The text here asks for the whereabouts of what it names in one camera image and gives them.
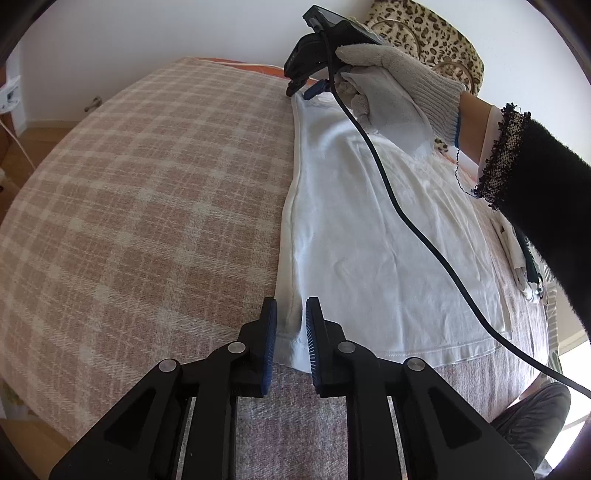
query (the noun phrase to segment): plaid blanket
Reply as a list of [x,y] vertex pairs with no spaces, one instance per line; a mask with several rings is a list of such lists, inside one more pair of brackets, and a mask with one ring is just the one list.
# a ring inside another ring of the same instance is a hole
[[[19,192],[0,226],[0,376],[68,439],[159,360],[234,340],[274,294],[293,174],[284,92],[276,77],[181,59],[87,117]],[[545,362],[543,308],[496,243],[513,340]],[[504,350],[439,372],[487,419],[535,377]],[[274,375],[267,398],[240,399],[239,477],[345,478],[344,402],[319,399],[304,373]]]

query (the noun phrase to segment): black cable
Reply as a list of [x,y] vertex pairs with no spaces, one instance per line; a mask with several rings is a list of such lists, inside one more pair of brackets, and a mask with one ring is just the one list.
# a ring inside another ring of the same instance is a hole
[[490,323],[488,323],[488,321],[486,320],[486,317],[482,314],[482,312],[478,308],[478,305],[476,305],[474,300],[472,300],[472,297],[470,296],[466,287],[464,286],[464,284],[460,280],[460,277],[457,276],[456,272],[454,271],[452,266],[448,263],[448,261],[445,259],[445,257],[441,254],[441,252],[439,250],[437,250],[437,248],[429,241],[429,239],[423,235],[423,233],[415,226],[414,223],[412,223],[412,221],[402,211],[402,209],[400,208],[400,205],[398,204],[398,200],[394,196],[394,192],[392,191],[392,186],[390,185],[390,181],[388,180],[388,176],[386,175],[386,171],[384,170],[384,166],[382,165],[382,161],[379,159],[379,155],[374,147],[374,144],[369,139],[367,133],[365,132],[365,130],[363,130],[363,128],[361,127],[359,122],[355,119],[353,114],[349,111],[347,106],[340,99],[339,94],[336,91],[335,71],[334,71],[333,63],[332,63],[332,49],[330,48],[330,41],[328,39],[328,36],[326,35],[326,32],[324,32],[324,30],[322,30],[321,28],[319,28],[318,30],[315,28],[314,30],[316,31],[316,33],[318,33],[321,36],[321,38],[324,40],[324,45],[326,46],[326,55],[328,58],[330,91],[334,95],[336,102],[342,108],[345,115],[347,115],[349,120],[351,120],[351,122],[353,123],[355,128],[358,130],[358,132],[363,137],[363,140],[365,140],[365,143],[367,144],[369,151],[371,152],[371,154],[375,160],[375,163],[378,166],[379,174],[381,175],[382,181],[384,182],[384,186],[386,187],[386,191],[388,192],[388,197],[390,198],[390,201],[392,202],[392,206],[394,207],[394,210],[396,210],[396,213],[398,214],[398,216],[402,219],[402,221],[406,224],[406,226],[408,228],[410,228],[411,232],[414,233],[418,237],[418,239],[423,243],[423,245],[425,245],[425,247],[427,247],[429,249],[429,251],[435,256],[435,258],[437,258],[437,260],[439,260],[439,263],[443,266],[443,268],[445,268],[447,274],[451,277],[453,282],[456,284],[457,289],[462,294],[462,297],[464,297],[464,300],[466,301],[466,303],[468,304],[468,306],[470,307],[470,309],[472,310],[472,312],[474,313],[474,315],[476,316],[476,318],[478,319],[480,324],[484,327],[484,329],[488,332],[488,334],[491,337],[493,337],[502,346],[507,348],[507,350],[509,350],[512,354],[521,358],[524,362],[531,365],[536,370],[539,370],[543,374],[546,374],[549,377],[552,377],[555,380],[563,383],[564,385],[582,393],[586,397],[591,398],[591,390],[583,387],[582,385],[579,385],[577,382],[571,380],[568,377],[565,377],[563,374],[551,369],[550,367],[547,367],[546,365],[541,364],[536,359],[527,355],[527,353],[521,351],[519,348],[517,348],[515,345],[513,345],[509,340],[507,340],[505,337],[503,337],[499,332],[497,332],[492,327],[492,325]]
[[458,148],[457,153],[456,153],[456,171],[455,171],[457,185],[460,187],[460,190],[463,191],[466,195],[469,195],[473,199],[477,199],[478,197],[476,195],[473,195],[470,192],[467,192],[466,190],[464,190],[464,187],[462,187],[462,182],[460,181],[460,177],[457,174],[457,172],[459,170],[460,170],[460,149]]

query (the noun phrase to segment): wooden floor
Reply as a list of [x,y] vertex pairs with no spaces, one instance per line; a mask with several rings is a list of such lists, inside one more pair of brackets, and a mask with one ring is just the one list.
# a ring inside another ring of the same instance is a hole
[[[70,128],[27,128],[18,139],[37,167],[70,130]],[[22,188],[31,176],[33,168],[16,142],[12,142],[8,148],[0,161],[0,168],[6,175],[2,184],[4,190],[0,192],[0,222],[2,222],[18,189]]]

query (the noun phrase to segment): white wall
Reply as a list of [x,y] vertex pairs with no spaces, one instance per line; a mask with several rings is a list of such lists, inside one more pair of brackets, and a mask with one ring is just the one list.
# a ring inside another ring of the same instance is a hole
[[581,321],[571,308],[564,290],[559,286],[556,293],[556,319],[558,327],[558,351],[568,352],[587,340]]
[[[29,121],[80,119],[95,97],[108,99],[182,56],[283,66],[311,32],[302,15],[314,0],[57,0],[23,37]],[[363,17],[372,0],[322,0]]]
[[[79,119],[184,55],[282,66],[313,3],[363,19],[371,0],[57,0],[22,41],[29,121]],[[485,62],[480,96],[531,111],[591,161],[591,87],[550,23],[527,0],[423,0],[454,24]]]
[[[21,44],[18,43],[8,59],[6,60],[7,81],[18,77],[21,74]],[[25,109],[20,103],[12,112],[12,123],[17,134],[20,135],[25,129]]]

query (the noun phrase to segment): gray pants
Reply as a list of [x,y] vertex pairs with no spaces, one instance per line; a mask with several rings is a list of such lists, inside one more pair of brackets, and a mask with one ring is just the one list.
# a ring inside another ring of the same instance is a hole
[[551,383],[505,410],[491,425],[536,470],[564,426],[569,409],[569,389]]

